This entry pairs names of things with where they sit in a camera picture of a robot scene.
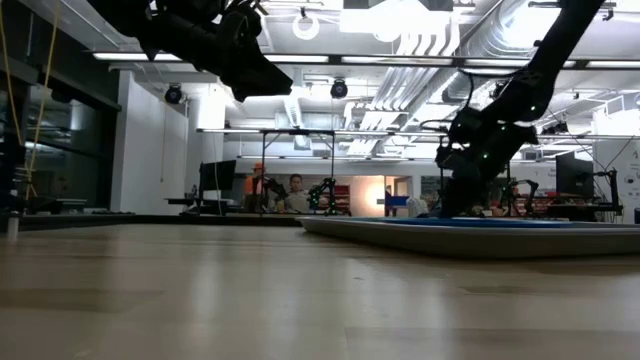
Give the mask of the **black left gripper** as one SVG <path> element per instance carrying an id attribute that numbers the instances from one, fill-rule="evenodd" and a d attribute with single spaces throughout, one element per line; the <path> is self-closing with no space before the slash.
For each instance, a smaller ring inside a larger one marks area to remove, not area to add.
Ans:
<path id="1" fill-rule="evenodd" d="M 289 95 L 293 80 L 262 54 L 261 17 L 253 2 L 215 2 L 217 63 L 213 73 L 231 78 L 236 101 L 251 96 Z"/>

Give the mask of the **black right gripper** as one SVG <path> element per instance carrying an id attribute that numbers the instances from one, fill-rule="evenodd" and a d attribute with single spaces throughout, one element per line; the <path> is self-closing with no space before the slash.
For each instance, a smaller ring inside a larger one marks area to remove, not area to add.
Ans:
<path id="1" fill-rule="evenodd" d="M 524 144 L 538 144 L 534 127 L 485 119 L 471 107 L 456 114 L 447 137 L 448 144 L 440 146 L 436 155 L 436 164 L 452 171 L 442 192 L 441 218 L 455 217 L 461 210 L 474 214 L 474 207 L 482 203 L 484 183 L 502 173 Z"/>

